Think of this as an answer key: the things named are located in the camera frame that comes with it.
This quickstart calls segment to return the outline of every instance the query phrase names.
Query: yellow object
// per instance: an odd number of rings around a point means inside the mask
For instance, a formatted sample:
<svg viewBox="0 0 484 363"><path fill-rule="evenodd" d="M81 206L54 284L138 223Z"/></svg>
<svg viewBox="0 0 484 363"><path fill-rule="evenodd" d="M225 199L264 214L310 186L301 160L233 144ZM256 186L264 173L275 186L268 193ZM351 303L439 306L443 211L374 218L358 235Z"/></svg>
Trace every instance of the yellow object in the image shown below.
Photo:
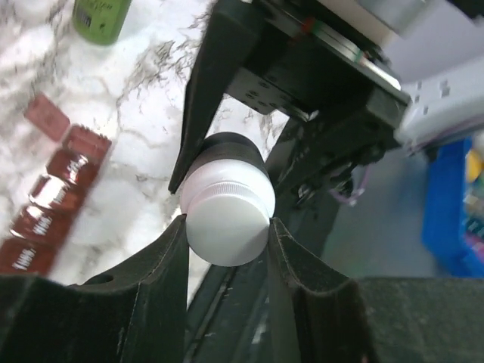
<svg viewBox="0 0 484 363"><path fill-rule="evenodd" d="M466 181L473 183L482 172L482 159L475 150L470 150L466 155Z"/></svg>

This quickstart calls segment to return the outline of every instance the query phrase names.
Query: green bottle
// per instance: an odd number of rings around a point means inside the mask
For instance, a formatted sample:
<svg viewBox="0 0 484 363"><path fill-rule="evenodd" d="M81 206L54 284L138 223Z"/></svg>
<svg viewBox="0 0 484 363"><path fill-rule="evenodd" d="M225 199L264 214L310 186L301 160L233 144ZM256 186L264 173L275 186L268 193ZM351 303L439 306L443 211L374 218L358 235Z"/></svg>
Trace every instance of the green bottle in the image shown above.
<svg viewBox="0 0 484 363"><path fill-rule="evenodd" d="M76 0L73 25L85 39L113 44L121 33L131 0Z"/></svg>

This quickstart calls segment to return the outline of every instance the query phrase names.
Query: black metal bracket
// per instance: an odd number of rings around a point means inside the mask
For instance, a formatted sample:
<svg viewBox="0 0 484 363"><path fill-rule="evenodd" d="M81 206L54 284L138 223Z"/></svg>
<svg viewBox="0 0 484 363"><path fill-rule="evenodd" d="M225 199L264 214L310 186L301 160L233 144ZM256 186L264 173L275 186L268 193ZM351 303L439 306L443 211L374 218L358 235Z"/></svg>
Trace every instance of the black metal bracket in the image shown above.
<svg viewBox="0 0 484 363"><path fill-rule="evenodd" d="M398 147L393 130L410 98L381 76L386 68L378 73L359 61L365 57L383 69L379 48L324 9L314 1L297 7L216 2L186 89L171 192L199 154L224 93L259 113L279 110L291 117L278 145L294 142L281 173L271 177L277 195L345 163L378 161ZM319 16L313 21L321 30L299 34L304 14Z"/></svg>
<svg viewBox="0 0 484 363"><path fill-rule="evenodd" d="M175 193L202 148L222 97L264 27L264 14L239 0L213 6L185 90L181 147L168 189Z"/></svg>
<svg viewBox="0 0 484 363"><path fill-rule="evenodd" d="M273 219L269 301L277 363L475 362L484 359L475 308L484 281L351 279Z"/></svg>
<svg viewBox="0 0 484 363"><path fill-rule="evenodd" d="M484 17L483 0L447 0L472 20Z"/></svg>
<svg viewBox="0 0 484 363"><path fill-rule="evenodd" d="M0 277L0 361L180 363L188 280L185 217L81 286Z"/></svg>

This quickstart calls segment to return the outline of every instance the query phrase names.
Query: red packet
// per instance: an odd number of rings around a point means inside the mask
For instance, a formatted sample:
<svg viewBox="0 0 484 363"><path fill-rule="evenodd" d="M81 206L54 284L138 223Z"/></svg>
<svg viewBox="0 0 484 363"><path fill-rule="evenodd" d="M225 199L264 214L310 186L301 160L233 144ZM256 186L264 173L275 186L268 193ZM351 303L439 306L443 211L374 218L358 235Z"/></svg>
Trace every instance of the red packet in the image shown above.
<svg viewBox="0 0 484 363"><path fill-rule="evenodd" d="M38 94L24 116L52 141L59 142L70 126L69 118L43 94Z"/></svg>
<svg viewBox="0 0 484 363"><path fill-rule="evenodd" d="M78 185L90 188L98 176L101 165L72 150L57 150L47 165L47 173Z"/></svg>
<svg viewBox="0 0 484 363"><path fill-rule="evenodd" d="M84 155L96 163L102 163L111 144L109 138L80 125L71 127L63 142L66 149Z"/></svg>
<svg viewBox="0 0 484 363"><path fill-rule="evenodd" d="M0 247L0 273L47 275L54 264L55 254L56 250L50 246L23 238L8 238Z"/></svg>
<svg viewBox="0 0 484 363"><path fill-rule="evenodd" d="M30 202L59 213L77 213L87 192L52 175L43 175L30 192Z"/></svg>
<svg viewBox="0 0 484 363"><path fill-rule="evenodd" d="M70 214L43 209L35 205L22 208L14 220L11 233L53 248L60 248L66 240L73 218Z"/></svg>

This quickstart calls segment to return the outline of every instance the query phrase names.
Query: black mechanical frame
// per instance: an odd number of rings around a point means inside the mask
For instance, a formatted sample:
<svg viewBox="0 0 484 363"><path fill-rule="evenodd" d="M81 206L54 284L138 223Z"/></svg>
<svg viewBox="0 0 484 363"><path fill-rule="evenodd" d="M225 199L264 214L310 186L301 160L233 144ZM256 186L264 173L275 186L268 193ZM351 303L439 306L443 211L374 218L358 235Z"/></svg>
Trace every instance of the black mechanical frame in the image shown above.
<svg viewBox="0 0 484 363"><path fill-rule="evenodd" d="M211 267L188 310L184 216L82 286L1 276L1 362L484 361L481 280L355 280L317 257L338 210L324 188L329 175L398 147L392 131L410 100L301 29L318 19L391 76L376 45L317 0L296 4L214 5L169 186L181 184L225 92L261 113L288 114L266 163L277 206L265 253L237 268Z"/></svg>

